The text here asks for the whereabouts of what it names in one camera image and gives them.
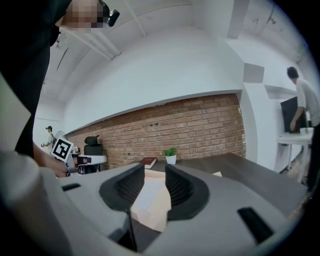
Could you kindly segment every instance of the person in background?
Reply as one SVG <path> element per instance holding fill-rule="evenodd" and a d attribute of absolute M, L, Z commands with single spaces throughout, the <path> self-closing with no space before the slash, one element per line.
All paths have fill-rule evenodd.
<path fill-rule="evenodd" d="M 52 150 L 52 147 L 53 147 L 53 145 L 54 145 L 54 139 L 55 139 L 55 137 L 54 137 L 54 135 L 52 134 L 52 126 L 51 126 L 51 125 L 49 125 L 49 126 L 46 127 L 45 129 L 48 131 L 49 137 L 48 137 L 47 143 L 44 143 L 44 144 L 43 144 L 43 147 L 47 147 L 46 152 L 47 152 L 48 154 L 50 154 L 50 152 L 51 152 L 51 150 Z"/>
<path fill-rule="evenodd" d="M 318 158 L 320 155 L 320 104 L 310 83 L 302 78 L 299 78 L 298 71 L 295 67 L 288 67 L 287 75 L 295 84 L 298 101 L 298 108 L 291 121 L 290 129 L 291 131 L 296 129 L 297 120 L 306 111 L 308 111 L 310 114 L 311 124 L 313 127 L 311 160 L 306 182 L 308 190 L 312 191 L 317 182 L 320 169 L 320 161 L 316 160 L 316 158 Z"/>

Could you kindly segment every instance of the white ceiling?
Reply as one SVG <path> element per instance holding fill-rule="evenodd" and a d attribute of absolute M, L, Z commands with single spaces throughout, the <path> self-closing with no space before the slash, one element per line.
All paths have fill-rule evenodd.
<path fill-rule="evenodd" d="M 109 8 L 116 9 L 120 16 L 114 27 L 99 29 L 119 52 L 124 51 L 134 41 L 144 37 L 138 23 L 133 19 L 125 0 L 105 0 Z M 193 10 L 189 0 L 128 0 L 129 6 L 137 16 L 146 35 L 177 26 L 193 25 Z M 105 57 L 67 31 L 60 29 L 62 40 L 50 49 L 50 63 L 41 91 L 43 99 L 65 102 L 79 86 L 82 79 L 96 65 L 105 61 Z M 100 43 L 96 36 L 98 29 L 86 31 Z M 94 45 L 112 59 L 117 56 L 115 51 L 107 47 L 103 51 L 96 42 L 90 40 L 85 33 L 76 35 Z"/>
<path fill-rule="evenodd" d="M 97 36 L 97 31 L 101 31 L 119 52 L 142 39 L 144 33 L 149 35 L 172 27 L 194 25 L 194 12 L 190 0 L 127 0 L 143 32 L 133 18 L 126 0 L 105 0 L 105 2 L 111 10 L 117 9 L 120 12 L 115 26 L 100 30 L 92 29 L 87 33 L 98 43 L 103 44 Z M 280 49 L 289 58 L 298 61 L 305 50 L 304 41 L 287 16 L 277 7 L 272 14 L 272 20 L 267 23 L 272 9 L 273 4 L 268 0 L 250 0 L 243 31 L 260 37 Z M 96 65 L 102 61 L 104 65 L 108 64 L 110 60 L 106 60 L 104 56 L 69 32 L 60 31 L 62 32 L 60 43 L 56 43 L 50 49 L 50 63 L 41 97 L 64 103 Z M 104 44 L 106 49 L 103 49 L 85 33 L 77 32 L 76 35 L 94 45 L 107 57 L 111 59 L 117 57 L 110 46 Z"/>
<path fill-rule="evenodd" d="M 260 37 L 294 61 L 299 61 L 306 44 L 288 16 L 269 0 L 250 0 L 243 30 Z"/>

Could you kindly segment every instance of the white table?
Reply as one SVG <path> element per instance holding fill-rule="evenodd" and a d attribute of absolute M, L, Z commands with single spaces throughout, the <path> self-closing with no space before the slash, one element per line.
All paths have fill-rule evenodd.
<path fill-rule="evenodd" d="M 302 145 L 302 164 L 299 170 L 297 181 L 300 183 L 304 176 L 304 171 L 307 165 L 307 157 L 308 157 L 308 146 L 312 141 L 313 130 L 308 130 L 305 134 L 300 133 L 283 133 L 277 139 L 279 144 L 287 144 L 289 145 L 289 156 L 288 156 L 288 165 L 287 168 L 290 170 L 291 167 L 291 153 L 292 153 L 292 145 Z"/>

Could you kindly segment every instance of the computer monitor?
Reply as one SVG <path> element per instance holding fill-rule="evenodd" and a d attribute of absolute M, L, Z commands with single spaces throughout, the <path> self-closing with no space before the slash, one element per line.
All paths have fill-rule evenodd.
<path fill-rule="evenodd" d="M 297 97 L 293 97 L 291 99 L 281 102 L 284 132 L 286 133 L 292 133 L 292 131 L 290 130 L 290 123 L 295 116 L 297 108 L 298 108 Z M 305 128 L 305 127 L 307 127 L 307 119 L 306 119 L 306 114 L 303 114 L 296 122 L 294 133 L 299 133 L 300 128 Z"/>

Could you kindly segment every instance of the red book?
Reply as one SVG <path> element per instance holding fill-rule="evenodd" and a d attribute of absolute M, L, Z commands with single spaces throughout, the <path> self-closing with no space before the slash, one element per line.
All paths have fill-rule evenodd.
<path fill-rule="evenodd" d="M 157 159 L 155 157 L 146 157 L 140 161 L 140 163 L 144 164 L 145 169 L 150 169 L 154 166 Z"/>

